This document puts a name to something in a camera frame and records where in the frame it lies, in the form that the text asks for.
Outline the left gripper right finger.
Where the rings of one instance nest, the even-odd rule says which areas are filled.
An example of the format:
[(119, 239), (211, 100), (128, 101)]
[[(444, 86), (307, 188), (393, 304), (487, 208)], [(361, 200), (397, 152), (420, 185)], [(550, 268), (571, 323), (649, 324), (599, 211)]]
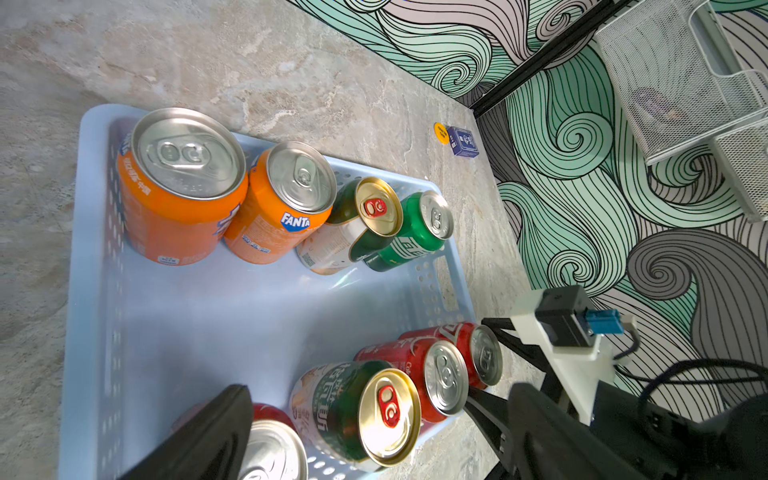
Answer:
[(498, 458), (488, 479), (643, 477), (531, 384), (513, 384), (506, 399), (472, 387), (464, 411)]

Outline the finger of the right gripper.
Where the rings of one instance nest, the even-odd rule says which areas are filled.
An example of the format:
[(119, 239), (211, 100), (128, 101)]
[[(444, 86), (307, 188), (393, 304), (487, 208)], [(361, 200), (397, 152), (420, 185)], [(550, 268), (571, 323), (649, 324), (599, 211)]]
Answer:
[(510, 318), (483, 318), (481, 324), (491, 329), (501, 345), (538, 370), (547, 371), (549, 361), (541, 348), (536, 344), (524, 344), (518, 336), (515, 336), (516, 329)]

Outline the green gold-top can back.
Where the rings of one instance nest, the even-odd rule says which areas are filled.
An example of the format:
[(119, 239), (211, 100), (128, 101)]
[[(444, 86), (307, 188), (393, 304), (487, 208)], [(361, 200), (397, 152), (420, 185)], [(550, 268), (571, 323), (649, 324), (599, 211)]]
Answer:
[(296, 253), (311, 271), (333, 275), (389, 246), (403, 222), (401, 202), (386, 181), (355, 179), (338, 191), (327, 221)]

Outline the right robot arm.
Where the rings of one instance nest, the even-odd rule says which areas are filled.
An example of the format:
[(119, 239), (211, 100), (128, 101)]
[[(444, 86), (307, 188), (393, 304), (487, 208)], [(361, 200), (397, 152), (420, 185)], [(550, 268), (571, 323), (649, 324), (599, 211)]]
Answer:
[(766, 383), (766, 368), (740, 360), (701, 359), (673, 364), (648, 380), (639, 396), (597, 380), (589, 387), (585, 423), (559, 406), (570, 402), (566, 375), (540, 347), (509, 336), (508, 318), (485, 318), (504, 346), (545, 373), (540, 388), (516, 384), (508, 398), (474, 389), (467, 412), (499, 458), (494, 475), (515, 479), (764, 479), (767, 476), (767, 397), (753, 396), (703, 422), (652, 404), (664, 385), (679, 386), (680, 374), (714, 367), (746, 370), (746, 383)]

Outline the green Sprite can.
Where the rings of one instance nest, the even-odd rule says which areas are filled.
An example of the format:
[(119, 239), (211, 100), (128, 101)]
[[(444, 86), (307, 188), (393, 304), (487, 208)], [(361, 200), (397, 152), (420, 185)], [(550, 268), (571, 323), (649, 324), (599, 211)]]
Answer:
[(453, 235), (454, 217), (439, 193), (416, 192), (401, 205), (404, 221), (397, 236), (386, 248), (364, 259), (374, 271), (386, 272), (438, 251)]

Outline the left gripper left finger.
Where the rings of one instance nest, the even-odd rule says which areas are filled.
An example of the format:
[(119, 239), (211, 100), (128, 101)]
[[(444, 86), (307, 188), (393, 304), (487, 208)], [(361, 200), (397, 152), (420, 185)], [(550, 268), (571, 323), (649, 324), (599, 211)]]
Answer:
[(122, 477), (236, 479), (252, 421), (248, 387), (229, 385)]

